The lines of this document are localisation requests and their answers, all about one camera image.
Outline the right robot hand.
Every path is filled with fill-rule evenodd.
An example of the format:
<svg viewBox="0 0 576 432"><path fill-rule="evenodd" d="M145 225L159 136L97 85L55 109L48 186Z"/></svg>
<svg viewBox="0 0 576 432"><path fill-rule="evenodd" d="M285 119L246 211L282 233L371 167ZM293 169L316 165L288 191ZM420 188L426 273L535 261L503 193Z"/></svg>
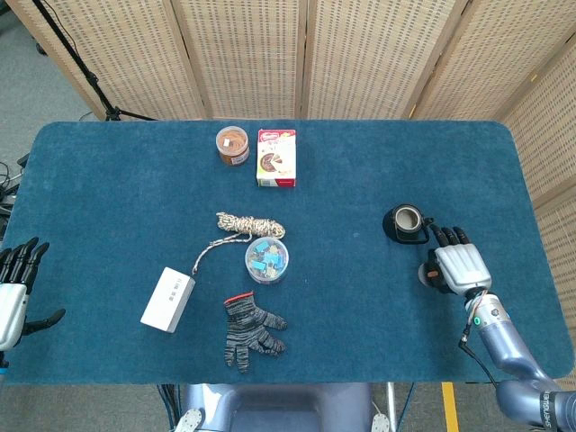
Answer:
<svg viewBox="0 0 576 432"><path fill-rule="evenodd" d="M478 248L459 227L428 225L438 247L430 249L420 268L423 281L441 293L471 296L492 286L491 274Z"/></svg>

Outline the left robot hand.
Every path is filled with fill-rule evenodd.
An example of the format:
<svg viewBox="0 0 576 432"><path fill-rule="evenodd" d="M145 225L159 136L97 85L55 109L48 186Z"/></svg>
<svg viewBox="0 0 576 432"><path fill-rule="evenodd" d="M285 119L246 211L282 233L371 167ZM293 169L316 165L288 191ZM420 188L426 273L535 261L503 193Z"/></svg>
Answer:
<svg viewBox="0 0 576 432"><path fill-rule="evenodd" d="M16 247L1 250L1 377L9 368L5 353L15 348L22 337L49 329L58 324L66 314L56 310L46 319L28 321L32 288L43 256L50 243L39 244L37 237Z"/></svg>

